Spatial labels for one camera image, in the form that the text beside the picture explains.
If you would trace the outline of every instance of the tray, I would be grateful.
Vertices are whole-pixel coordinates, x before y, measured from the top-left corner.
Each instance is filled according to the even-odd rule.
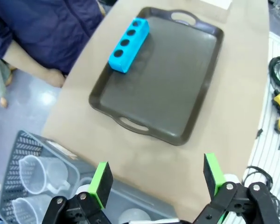
[[[190,25],[172,14],[195,19]],[[150,33],[126,74],[107,63],[90,96],[90,105],[124,128],[172,145],[186,143],[210,85],[223,31],[183,10],[152,7],[138,15]]]

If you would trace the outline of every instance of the blue jacket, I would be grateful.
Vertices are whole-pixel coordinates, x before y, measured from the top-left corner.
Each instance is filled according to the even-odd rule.
[[[39,64],[69,73],[102,19],[96,0],[0,0],[0,58],[14,39]]]

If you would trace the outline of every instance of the screw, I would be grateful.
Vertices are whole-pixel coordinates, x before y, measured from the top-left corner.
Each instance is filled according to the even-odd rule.
[[[57,204],[61,204],[62,201],[63,201],[62,198],[58,198],[58,199],[57,199]]]
[[[260,190],[260,186],[257,185],[257,184],[253,185],[253,190],[259,191]]]
[[[81,199],[81,200],[84,200],[85,198],[86,198],[86,194],[81,194],[81,195],[80,195],[80,199]]]
[[[232,190],[233,189],[233,185],[231,183],[228,183],[226,185],[227,190]]]

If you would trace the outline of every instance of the tray handle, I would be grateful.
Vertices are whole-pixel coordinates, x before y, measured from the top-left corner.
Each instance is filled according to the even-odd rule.
[[[136,124],[135,122],[131,121],[128,118],[125,117],[113,117],[113,119],[122,127],[126,128],[127,130],[130,130],[132,132],[136,132],[138,134],[149,134],[148,127],[144,125]]]
[[[184,21],[184,20],[174,20],[172,18],[172,14],[173,13],[181,13],[181,14],[185,14],[185,15],[188,15],[190,17],[192,17],[194,20],[195,20],[195,24],[189,24],[187,21]],[[197,16],[195,16],[193,13],[190,13],[188,11],[185,11],[185,10],[182,10],[182,9],[175,9],[175,10],[170,10],[170,11],[166,11],[166,10],[162,10],[162,14],[163,16],[165,16],[168,20],[171,20],[171,21],[174,21],[174,22],[179,22],[179,23],[182,23],[182,24],[185,24],[187,26],[190,26],[190,27],[196,27],[199,23],[203,23],[200,19],[198,19]]]

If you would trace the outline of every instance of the table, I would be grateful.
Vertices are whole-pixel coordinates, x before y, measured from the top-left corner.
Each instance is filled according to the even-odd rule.
[[[146,6],[188,10],[225,33],[194,131],[178,147],[130,132],[88,104],[109,55]],[[266,86],[268,35],[263,0],[234,0],[229,10],[200,0],[119,0],[78,58],[42,134],[93,165],[109,161],[116,178],[173,204],[179,218],[193,221],[210,201],[204,153],[214,152],[224,173],[239,179],[244,173]]]

